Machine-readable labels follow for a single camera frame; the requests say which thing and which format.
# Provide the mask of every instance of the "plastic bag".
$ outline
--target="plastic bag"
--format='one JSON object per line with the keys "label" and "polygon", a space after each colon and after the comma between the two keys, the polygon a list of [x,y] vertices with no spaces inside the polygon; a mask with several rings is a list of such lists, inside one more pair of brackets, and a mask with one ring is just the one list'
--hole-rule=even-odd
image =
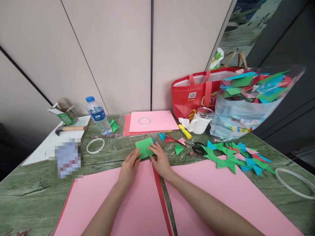
{"label": "plastic bag", "polygon": [[304,74],[302,65],[248,68],[225,79],[218,91],[210,134],[223,141],[256,129]]}

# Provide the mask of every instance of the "tape roll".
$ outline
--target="tape roll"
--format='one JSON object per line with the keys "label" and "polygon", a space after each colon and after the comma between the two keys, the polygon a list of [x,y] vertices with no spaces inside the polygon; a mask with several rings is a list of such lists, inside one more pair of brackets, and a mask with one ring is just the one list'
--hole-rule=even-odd
{"label": "tape roll", "polygon": [[[97,141],[97,140],[102,140],[102,141],[103,141],[103,145],[101,146],[101,148],[100,148],[99,150],[97,150],[97,151],[94,151],[94,152],[89,151],[90,145],[91,145],[92,143],[94,143],[95,141]],[[104,145],[105,145],[104,139],[102,139],[102,138],[97,138],[97,139],[94,139],[94,140],[92,140],[91,142],[89,142],[88,146],[86,147],[86,151],[87,151],[88,153],[90,153],[90,154],[95,154],[95,153],[98,153],[100,150],[102,150],[103,147],[104,147]]]}
{"label": "tape roll", "polygon": [[[287,185],[281,178],[280,176],[278,175],[278,172],[280,171],[283,171],[283,172],[287,172],[291,175],[294,175],[295,177],[299,178],[300,180],[302,180],[304,183],[306,183],[310,189],[312,190],[313,192],[313,195],[312,196],[309,196],[309,195],[305,195],[303,193],[300,193],[298,192],[297,190],[291,188],[289,185]],[[294,192],[295,194],[297,195],[300,195],[301,197],[304,197],[304,198],[307,198],[307,199],[315,199],[315,186],[309,182],[306,178],[303,178],[302,176],[300,176],[299,174],[293,172],[293,171],[290,171],[290,170],[287,170],[287,169],[284,169],[284,168],[277,168],[276,169],[276,178],[279,180],[279,182],[284,185],[287,189],[289,189],[290,191]]]}

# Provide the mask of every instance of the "scissors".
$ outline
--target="scissors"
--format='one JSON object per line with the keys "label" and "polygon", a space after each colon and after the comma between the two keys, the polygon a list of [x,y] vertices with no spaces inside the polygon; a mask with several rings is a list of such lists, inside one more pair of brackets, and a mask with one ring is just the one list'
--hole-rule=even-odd
{"label": "scissors", "polygon": [[185,143],[188,143],[193,148],[194,152],[196,152],[197,154],[202,155],[202,156],[207,154],[206,151],[202,148],[202,146],[205,147],[205,144],[200,143],[200,142],[190,143],[187,141],[185,141]]}

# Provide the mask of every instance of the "table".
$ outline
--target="table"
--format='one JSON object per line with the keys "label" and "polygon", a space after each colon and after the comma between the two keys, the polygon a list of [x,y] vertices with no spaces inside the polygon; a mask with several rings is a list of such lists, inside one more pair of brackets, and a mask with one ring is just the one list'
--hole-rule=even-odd
{"label": "table", "polygon": [[[135,149],[134,143],[147,137],[152,137],[154,141],[161,144],[168,155],[171,166],[205,160],[203,156],[189,156],[188,153],[192,151],[191,148],[185,148],[180,155],[176,156],[174,149],[176,142],[162,143],[157,133],[123,137],[124,115],[109,115],[108,119],[116,120],[119,129],[115,134],[120,135],[120,137],[104,138],[104,148],[97,154],[89,154],[86,151],[87,144],[93,139],[93,136],[100,135],[95,123],[90,121],[81,144],[81,153],[84,157],[84,174],[93,174],[120,167],[127,155]],[[172,134],[172,137],[176,139],[183,137],[179,130],[172,131],[169,134]],[[206,143],[210,138],[209,132],[192,135],[191,141]],[[255,135],[249,133],[241,137],[239,141],[247,147],[258,149],[261,155],[272,160],[274,163],[271,163],[270,166],[273,169],[283,167],[292,170],[315,184],[314,175]],[[100,145],[101,142],[94,142],[90,146],[90,150],[97,150]],[[49,162],[19,166],[0,183],[0,235],[5,235],[12,228],[14,228],[14,232],[32,228],[29,235],[48,235],[55,230],[71,183],[52,182],[48,168]],[[264,171],[261,177],[256,176],[253,171],[247,171],[245,174],[303,234],[315,234],[315,200],[302,198],[289,191],[278,182],[273,174],[267,171]],[[296,190],[304,194],[311,193],[308,186],[296,177],[283,173],[281,178]],[[172,226],[175,235],[177,235],[170,200],[162,178],[161,182]]]}

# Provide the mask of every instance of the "hammer handle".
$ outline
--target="hammer handle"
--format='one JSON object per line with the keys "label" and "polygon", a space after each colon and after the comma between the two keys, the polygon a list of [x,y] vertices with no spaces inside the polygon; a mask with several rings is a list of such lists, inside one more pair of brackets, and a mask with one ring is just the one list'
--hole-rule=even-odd
{"label": "hammer handle", "polygon": [[64,126],[63,131],[86,130],[86,126]]}

